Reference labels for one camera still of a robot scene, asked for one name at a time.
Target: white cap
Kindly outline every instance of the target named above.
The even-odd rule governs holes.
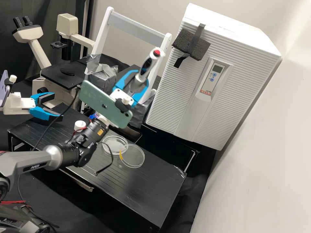
[[[130,96],[125,96],[123,99],[122,99],[122,103],[124,105],[128,105],[131,101],[131,97]]]
[[[10,78],[9,78],[9,81],[12,82],[12,83],[15,83],[16,80],[17,80],[16,75],[11,74],[11,75],[10,75]]]
[[[84,128],[86,126],[86,123],[84,121],[76,121],[75,122],[75,131],[77,132],[81,132],[82,131],[82,128]]]

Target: black backdrop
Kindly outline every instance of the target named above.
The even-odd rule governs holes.
[[[78,17],[79,34],[82,32],[83,10],[85,0],[2,0],[0,1],[0,73],[8,70],[21,81],[40,72],[40,67],[29,45],[18,43],[12,36],[16,29],[14,17],[29,16],[34,24],[39,24],[43,36],[39,42],[51,64],[61,61],[60,50],[52,49],[50,43],[59,40],[56,31],[57,15],[69,13]],[[78,59],[80,46],[75,45],[73,59]]]

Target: clear petri dish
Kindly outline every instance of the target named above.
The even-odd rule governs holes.
[[[145,161],[145,153],[136,144],[128,144],[126,152],[119,155],[120,160],[130,168],[139,168]]]
[[[113,155],[119,155],[120,151],[121,154],[123,154],[128,149],[127,140],[120,135],[109,135],[105,137],[102,142],[103,148],[108,155],[110,155],[110,151],[107,145],[110,147]]]

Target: white wall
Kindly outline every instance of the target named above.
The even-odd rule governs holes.
[[[308,14],[298,39],[284,38],[292,48],[209,177],[191,233],[311,232]]]
[[[96,0],[93,8],[90,37],[93,40],[96,39],[106,8],[112,6],[118,13],[157,31],[170,32],[175,39],[189,2],[260,28],[276,44],[282,54],[290,46],[290,43],[283,40],[289,34],[288,25],[293,19],[300,21],[302,17],[305,17],[304,14],[296,14],[297,9],[301,8],[303,0]],[[103,53],[129,65],[141,65],[152,48],[151,45],[131,35],[111,28]],[[162,63],[159,75],[162,75],[167,58],[168,56]]]

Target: white appliance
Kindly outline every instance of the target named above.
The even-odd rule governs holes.
[[[179,27],[211,43],[201,61],[173,48],[146,123],[221,150],[267,80],[281,54],[260,29],[194,4]]]

